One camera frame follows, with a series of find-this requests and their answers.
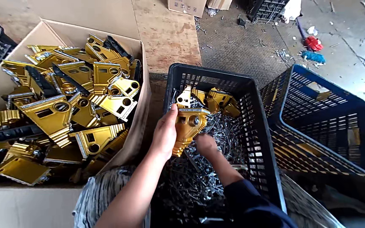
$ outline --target blue plastic crate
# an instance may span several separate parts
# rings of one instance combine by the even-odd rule
[[[260,93],[280,168],[365,176],[365,101],[301,65]]]

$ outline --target black crate with metal parts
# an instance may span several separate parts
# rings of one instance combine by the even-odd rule
[[[301,65],[260,93],[280,168],[365,176],[365,101]]]
[[[236,120],[243,125],[239,140],[248,167],[246,178],[271,203],[286,212],[270,132],[256,81],[244,74],[175,63],[168,71],[164,113],[173,102],[173,89],[182,91],[186,85],[201,91],[209,91],[216,87],[236,98],[241,110],[241,115]]]

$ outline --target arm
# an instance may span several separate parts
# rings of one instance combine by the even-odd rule
[[[149,208],[165,162],[171,157],[176,141],[177,106],[157,123],[153,142],[129,182],[109,204],[96,228],[139,227]]]

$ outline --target person's right hand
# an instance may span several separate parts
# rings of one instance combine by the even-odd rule
[[[218,146],[212,136],[202,133],[197,135],[195,140],[197,141],[197,151],[200,155],[209,158],[217,154],[222,154],[222,152],[218,150]]]

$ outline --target cardboard box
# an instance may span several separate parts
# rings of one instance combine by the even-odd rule
[[[42,17],[41,22],[18,44],[7,59],[28,62],[24,54],[33,54],[32,50],[27,48],[27,45],[31,44],[84,47],[88,35],[93,33],[100,38],[111,35],[126,51],[141,60],[143,83],[132,126],[124,148],[106,168],[129,161],[139,153],[151,96],[146,54],[140,41],[132,1],[96,0],[91,7],[88,7],[91,2],[87,0],[28,2]],[[0,110],[5,109],[5,101],[1,96],[9,94],[14,88],[15,84],[10,76],[1,70],[0,65]],[[72,186],[68,183],[29,187],[10,180],[0,183],[0,227],[68,227],[69,224],[73,224],[71,212],[81,187],[82,185]]]
[[[168,9],[201,18],[206,0],[168,0]]]
[[[208,0],[206,5],[208,8],[219,9],[219,10],[229,10],[232,0]]]

